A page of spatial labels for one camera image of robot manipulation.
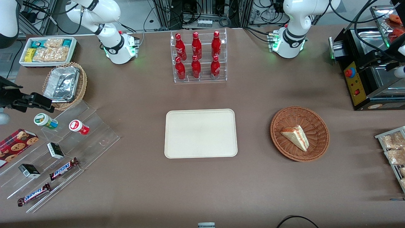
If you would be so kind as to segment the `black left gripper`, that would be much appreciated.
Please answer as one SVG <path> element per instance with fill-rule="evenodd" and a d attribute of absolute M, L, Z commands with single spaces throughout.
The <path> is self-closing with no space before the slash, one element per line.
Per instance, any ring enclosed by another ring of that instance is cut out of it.
<path fill-rule="evenodd" d="M 358 59 L 358 68 L 366 69 L 376 66 L 376 71 L 391 71 L 404 63 L 404 54 L 400 49 L 404 46 L 404 39 L 395 39 L 388 49 L 382 52 L 369 52 Z"/>

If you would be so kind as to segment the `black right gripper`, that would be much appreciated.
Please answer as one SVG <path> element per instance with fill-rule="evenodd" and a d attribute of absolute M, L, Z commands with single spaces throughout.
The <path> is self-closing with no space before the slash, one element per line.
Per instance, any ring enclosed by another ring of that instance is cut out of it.
<path fill-rule="evenodd" d="M 55 107 L 52 100 L 41 94 L 32 92 L 30 95 L 23 95 L 20 89 L 22 86 L 16 85 L 10 80 L 0 77 L 0 105 L 1 108 L 15 109 L 26 112 L 28 108 L 38 108 L 53 113 Z"/>

